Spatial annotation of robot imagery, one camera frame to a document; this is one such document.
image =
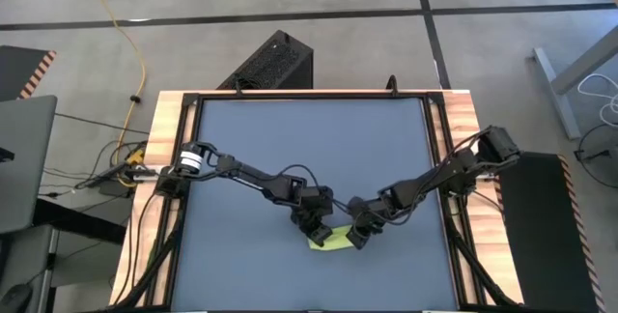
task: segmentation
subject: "black stand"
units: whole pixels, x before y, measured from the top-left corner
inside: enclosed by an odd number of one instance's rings
[[[49,224],[60,231],[67,231],[92,239],[123,244],[126,227],[76,212],[45,200],[37,200],[33,226]]]

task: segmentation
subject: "black speaker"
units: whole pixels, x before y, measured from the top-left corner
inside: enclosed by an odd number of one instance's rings
[[[313,48],[278,30],[217,89],[313,89]]]

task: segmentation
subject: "desk leg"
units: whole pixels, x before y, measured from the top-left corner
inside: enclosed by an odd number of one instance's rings
[[[544,82],[548,83],[551,100],[569,139],[577,139],[581,136],[581,133],[566,93],[617,53],[618,26],[614,27],[557,76],[546,53],[541,48],[534,49],[534,57],[541,67],[541,72],[545,77]]]
[[[125,226],[76,212],[45,200],[37,200],[34,226],[50,224],[54,228],[115,244],[123,244]]]

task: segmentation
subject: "concrete floor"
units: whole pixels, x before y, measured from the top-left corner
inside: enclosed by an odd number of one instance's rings
[[[435,9],[610,2],[429,1]],[[109,4],[121,19],[421,8],[420,0],[109,0]],[[98,0],[0,0],[0,24],[106,19]],[[435,16],[434,20],[451,85],[472,91],[481,125],[504,126],[523,149],[559,153],[571,162],[605,303],[608,311],[618,312],[616,190],[592,181],[573,160],[576,143],[565,138],[529,58],[532,48],[541,46],[555,68],[564,69],[618,23],[618,13],[467,14]],[[161,90],[218,86],[276,29],[315,49],[316,88],[382,88],[391,73],[398,76],[402,88],[440,87],[422,16],[132,27],[126,30],[144,54],[149,78],[131,127],[150,128]],[[130,45],[114,29],[2,31],[0,43],[57,51],[35,96],[56,95],[59,112],[122,125],[128,95],[137,87],[140,70]],[[618,60],[611,60],[601,71],[618,78]],[[593,87],[613,92],[601,84]],[[582,129],[599,123],[597,111],[602,103],[578,94],[570,97]],[[100,147],[118,135],[111,128],[63,118],[55,121],[48,167],[89,171]],[[595,140],[615,134],[607,131]],[[128,140],[143,137],[131,134]],[[617,181],[615,176],[607,178]],[[47,176],[45,182],[61,184],[64,180]],[[106,199],[87,191],[63,196],[59,202],[76,208]],[[129,201],[119,200],[93,214],[120,222],[128,209]],[[90,242],[63,235],[61,253]],[[98,246],[57,269],[58,282],[75,278],[88,282],[59,290],[56,311],[101,308],[109,296],[107,280],[114,274],[119,254],[117,246]],[[100,265],[98,270],[83,270],[94,262]]]

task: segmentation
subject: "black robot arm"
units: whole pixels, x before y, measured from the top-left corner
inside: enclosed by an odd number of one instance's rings
[[[472,145],[478,142],[478,153]],[[497,173],[514,164],[520,157],[518,147],[504,128],[489,127],[465,139],[468,145],[453,151],[439,165],[415,179],[399,181],[378,191],[378,198],[363,200],[353,197],[348,209],[353,224],[348,239],[361,249],[367,240],[382,232],[385,223],[402,224],[425,200],[428,192],[444,188],[457,195],[466,195],[476,187],[476,177],[483,173]]]
[[[283,172],[270,175],[231,155],[219,153],[210,143],[185,143],[181,150],[177,164],[160,176],[159,190],[178,195],[191,181],[230,179],[259,190],[275,205],[290,207],[292,222],[315,244],[323,246],[324,240],[332,235],[332,230],[322,224],[322,217],[332,214],[333,192],[328,186],[307,186],[304,178]],[[200,173],[203,163],[213,169]]]

